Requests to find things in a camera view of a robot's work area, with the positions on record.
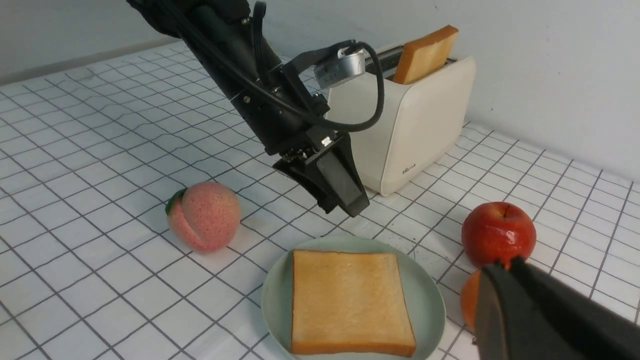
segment apple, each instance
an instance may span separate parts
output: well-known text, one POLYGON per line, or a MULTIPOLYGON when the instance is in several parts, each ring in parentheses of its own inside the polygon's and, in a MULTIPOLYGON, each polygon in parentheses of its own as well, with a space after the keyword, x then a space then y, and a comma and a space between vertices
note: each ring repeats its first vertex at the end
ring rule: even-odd
POLYGON ((462 245, 480 268, 500 261, 509 266, 517 256, 528 259, 536 245, 536 228, 522 209, 508 202, 486 202, 462 224, 462 245))

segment light green plate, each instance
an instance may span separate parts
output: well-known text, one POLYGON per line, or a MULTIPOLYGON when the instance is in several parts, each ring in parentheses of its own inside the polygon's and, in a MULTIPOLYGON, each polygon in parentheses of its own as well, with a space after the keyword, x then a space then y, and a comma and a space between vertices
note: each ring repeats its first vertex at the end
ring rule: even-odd
MULTIPOLYGON (((445 308, 432 278, 406 254, 377 240, 354 236, 327 236, 303 243, 297 249, 343 252, 394 252, 400 267, 404 297, 417 349, 413 360, 425 360, 436 349, 444 332, 445 308)), ((285 353, 296 360, 398 360, 406 357, 384 354, 343 353, 302 356, 290 353, 293 268, 291 251, 273 265, 262 287, 262 315, 269 332, 285 353)))

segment toasted bread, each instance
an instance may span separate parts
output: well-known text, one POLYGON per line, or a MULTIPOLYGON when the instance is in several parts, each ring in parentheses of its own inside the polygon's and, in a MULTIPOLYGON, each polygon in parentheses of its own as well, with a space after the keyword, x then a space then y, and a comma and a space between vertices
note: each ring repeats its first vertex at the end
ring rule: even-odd
POLYGON ((293 354, 415 352, 395 254, 296 249, 293 283, 293 354))
POLYGON ((394 82, 412 84, 440 70, 458 37, 451 25, 404 45, 394 82))

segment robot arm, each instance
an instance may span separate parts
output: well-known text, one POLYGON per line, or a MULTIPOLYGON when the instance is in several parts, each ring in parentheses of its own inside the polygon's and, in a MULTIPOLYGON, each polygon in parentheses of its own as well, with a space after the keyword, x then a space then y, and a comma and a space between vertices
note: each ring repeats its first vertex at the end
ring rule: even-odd
POLYGON ((640 327, 522 258, 482 269, 476 338, 482 360, 640 359, 640 327))
POLYGON ((273 167, 302 185, 329 213, 340 206, 351 217, 369 199, 351 152, 350 131, 375 124, 383 109, 380 62, 367 44, 348 40, 302 53, 283 64, 262 36, 266 5, 246 0, 127 0, 158 32, 181 38, 249 125, 273 167), (333 86, 364 73, 366 50, 376 66, 378 105, 368 121, 341 124, 325 119, 321 94, 311 95, 299 75, 316 66, 333 86), (353 58, 345 67, 344 60, 353 58))

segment white tiled table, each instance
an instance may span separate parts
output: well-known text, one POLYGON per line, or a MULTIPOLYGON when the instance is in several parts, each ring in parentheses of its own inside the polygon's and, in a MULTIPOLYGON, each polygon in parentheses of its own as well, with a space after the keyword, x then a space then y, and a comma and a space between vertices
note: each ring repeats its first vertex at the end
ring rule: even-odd
POLYGON ((437 280, 448 318, 430 359, 477 359, 460 226, 495 200, 535 220, 532 263, 639 321, 630 181, 467 124, 437 164, 348 218, 325 215, 274 161, 184 44, 0 88, 0 358, 284 359, 260 315, 267 270, 307 239, 351 233, 437 280), (169 232, 163 202, 212 178, 244 219, 203 256, 169 232))

